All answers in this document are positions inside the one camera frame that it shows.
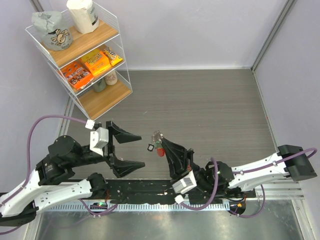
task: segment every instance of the gray bag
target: gray bag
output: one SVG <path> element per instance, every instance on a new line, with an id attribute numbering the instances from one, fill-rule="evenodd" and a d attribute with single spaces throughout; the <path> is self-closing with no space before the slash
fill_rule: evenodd
<path id="1" fill-rule="evenodd" d="M 48 49 L 61 51 L 71 45 L 73 38 L 61 12 L 34 12 L 31 21 Z"/>

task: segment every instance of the white bag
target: white bag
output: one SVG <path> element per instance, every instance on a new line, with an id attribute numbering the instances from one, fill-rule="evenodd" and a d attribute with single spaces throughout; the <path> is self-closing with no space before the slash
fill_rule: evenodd
<path id="1" fill-rule="evenodd" d="M 66 7 L 78 32 L 88 34 L 98 27 L 99 19 L 92 0 L 68 0 Z"/>

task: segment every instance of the red object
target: red object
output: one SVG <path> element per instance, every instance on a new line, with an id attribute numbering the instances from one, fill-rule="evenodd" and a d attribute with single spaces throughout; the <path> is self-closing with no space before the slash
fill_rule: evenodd
<path id="1" fill-rule="evenodd" d="M 163 157 L 165 155 L 165 150 L 162 147 L 156 149 L 156 153 L 159 157 Z"/>
<path id="2" fill-rule="evenodd" d="M 110 195 L 109 195 L 109 189 L 106 191 L 106 196 L 104 199 L 104 202 L 107 203 L 107 200 L 109 199 Z"/>

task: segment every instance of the white connector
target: white connector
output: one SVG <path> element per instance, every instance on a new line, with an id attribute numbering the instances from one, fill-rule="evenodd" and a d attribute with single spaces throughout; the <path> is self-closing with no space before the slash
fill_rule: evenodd
<path id="1" fill-rule="evenodd" d="M 197 186 L 196 178 L 194 171 L 190 171 L 180 180 L 172 184 L 172 188 L 176 194 L 185 194 L 191 189 L 194 189 Z"/>
<path id="2" fill-rule="evenodd" d="M 95 126 L 95 121 L 88 119 L 85 124 L 86 129 L 92 130 Z"/>
<path id="3" fill-rule="evenodd" d="M 175 202 L 177 203 L 177 204 L 180 204 L 180 203 L 182 203 L 185 199 L 184 199 L 184 197 L 182 196 L 182 195 L 178 195 L 178 196 L 176 196 L 175 198 L 174 198 L 174 200 L 175 200 Z"/>
<path id="4" fill-rule="evenodd" d="M 109 142 L 109 130 L 99 127 L 96 131 L 90 132 L 90 150 L 103 156 L 103 148 Z"/>

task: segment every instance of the white container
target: white container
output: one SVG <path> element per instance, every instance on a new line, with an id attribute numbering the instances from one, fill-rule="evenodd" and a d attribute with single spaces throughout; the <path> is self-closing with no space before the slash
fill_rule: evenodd
<path id="1" fill-rule="evenodd" d="M 78 32 L 92 33 L 99 26 L 98 15 L 92 0 L 68 0 L 66 7 Z"/>
<path id="2" fill-rule="evenodd" d="M 105 83 L 107 85 L 115 85 L 118 81 L 118 77 L 116 74 L 116 70 L 113 70 L 109 72 L 105 77 L 104 77 Z"/>

